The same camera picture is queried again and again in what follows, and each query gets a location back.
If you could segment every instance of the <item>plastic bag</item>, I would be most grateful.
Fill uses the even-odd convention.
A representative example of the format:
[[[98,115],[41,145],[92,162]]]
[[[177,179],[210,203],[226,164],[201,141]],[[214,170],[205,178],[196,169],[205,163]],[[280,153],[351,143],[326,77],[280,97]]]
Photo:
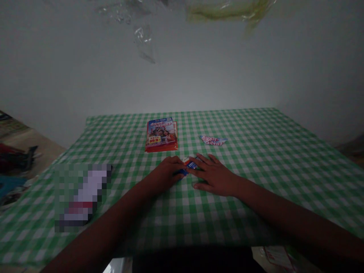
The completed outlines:
[[[152,30],[149,24],[134,27],[134,40],[138,48],[139,56],[144,60],[155,64],[152,47]]]
[[[106,17],[106,22],[116,21],[130,25],[132,19],[140,19],[151,14],[142,0],[124,0],[104,4],[95,8],[95,12]]]
[[[276,0],[190,0],[187,6],[189,22],[216,20],[248,20],[259,22]]]

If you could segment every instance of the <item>person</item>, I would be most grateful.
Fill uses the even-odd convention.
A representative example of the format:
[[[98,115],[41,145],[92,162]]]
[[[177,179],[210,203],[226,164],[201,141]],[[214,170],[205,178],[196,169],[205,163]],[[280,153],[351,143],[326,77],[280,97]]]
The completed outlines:
[[[194,189],[240,199],[320,268],[328,272],[354,272],[362,269],[362,240],[321,216],[232,173],[215,156],[197,156],[201,161],[193,157],[190,160],[199,169],[186,169],[177,156],[165,158],[66,246],[42,272],[103,272],[142,208],[181,180],[182,174],[174,175],[181,169],[186,169],[207,182],[195,184]],[[194,256],[186,259],[188,254]],[[251,251],[247,252],[243,247],[221,251],[218,246],[197,246],[187,250],[168,249],[150,255],[150,259],[148,254],[133,258],[133,271],[185,272],[189,268],[188,272],[264,272],[252,259]]]

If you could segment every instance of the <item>finger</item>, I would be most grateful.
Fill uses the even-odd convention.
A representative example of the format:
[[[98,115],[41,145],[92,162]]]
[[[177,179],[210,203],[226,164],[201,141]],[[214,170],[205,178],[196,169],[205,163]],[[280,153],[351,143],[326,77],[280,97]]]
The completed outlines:
[[[212,154],[209,154],[209,157],[214,163],[221,164],[221,162]]]
[[[177,174],[174,177],[172,177],[172,182],[177,183],[178,181],[180,181],[182,178],[184,178],[185,176],[183,174]]]
[[[202,161],[200,161],[200,160],[197,160],[197,159],[195,159],[195,158],[193,158],[193,157],[190,157],[190,160],[193,162],[193,163],[195,163],[198,167],[200,167],[201,169],[203,169],[203,170],[206,170],[207,169],[207,164],[206,163],[204,163],[204,162],[202,162]]]
[[[171,171],[175,172],[181,169],[187,169],[186,165],[184,164],[180,164],[180,163],[175,163],[175,164],[171,164]]]
[[[178,157],[178,156],[174,156],[174,157],[170,157],[170,159],[168,160],[168,162],[171,163],[181,163],[183,164],[183,161]]]
[[[190,173],[190,174],[193,174],[194,176],[197,176],[197,177],[199,177],[199,178],[202,178],[202,179],[206,180],[206,179],[205,179],[205,175],[206,175],[206,173],[205,173],[204,171],[198,171],[198,170],[195,170],[195,169],[189,169],[189,168],[187,168],[187,169],[186,169],[186,171],[187,171],[188,173]]]
[[[207,165],[210,165],[211,166],[213,164],[210,159],[207,159],[202,154],[197,153],[197,157],[199,159],[201,159],[203,162],[205,162]]]
[[[163,159],[162,162],[170,162],[171,161],[171,157],[166,157],[165,159]]]
[[[213,192],[213,187],[208,185],[208,184],[203,184],[203,183],[197,183],[193,185],[193,188],[196,190],[203,190],[203,191],[207,191],[209,193],[214,193]]]

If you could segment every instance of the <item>transparent plastic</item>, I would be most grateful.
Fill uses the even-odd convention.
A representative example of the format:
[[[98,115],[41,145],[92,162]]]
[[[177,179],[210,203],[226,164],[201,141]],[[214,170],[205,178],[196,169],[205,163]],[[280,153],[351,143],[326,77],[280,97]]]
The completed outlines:
[[[130,25],[132,20],[138,20],[150,15],[151,11],[142,0],[124,0],[112,3],[104,3],[95,8],[95,12],[106,18],[106,22],[116,21],[120,24]]]
[[[139,56],[144,60],[155,64],[152,46],[152,30],[149,24],[134,26],[134,40],[138,48]]]

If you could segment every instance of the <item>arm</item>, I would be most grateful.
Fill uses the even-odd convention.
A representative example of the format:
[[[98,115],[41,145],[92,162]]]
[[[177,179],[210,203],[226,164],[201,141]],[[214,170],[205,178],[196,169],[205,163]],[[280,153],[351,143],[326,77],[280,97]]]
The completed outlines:
[[[173,176],[173,173],[185,168],[177,156],[167,157],[66,246],[42,272],[102,272],[142,207],[182,179],[183,175]]]
[[[364,243],[350,232],[233,174],[213,155],[209,155],[210,160],[200,154],[197,156],[202,162],[190,159],[204,171],[193,169],[187,171],[204,179],[208,184],[198,183],[194,185],[195,189],[240,199],[269,224],[305,246],[327,251],[335,257],[364,261]]]

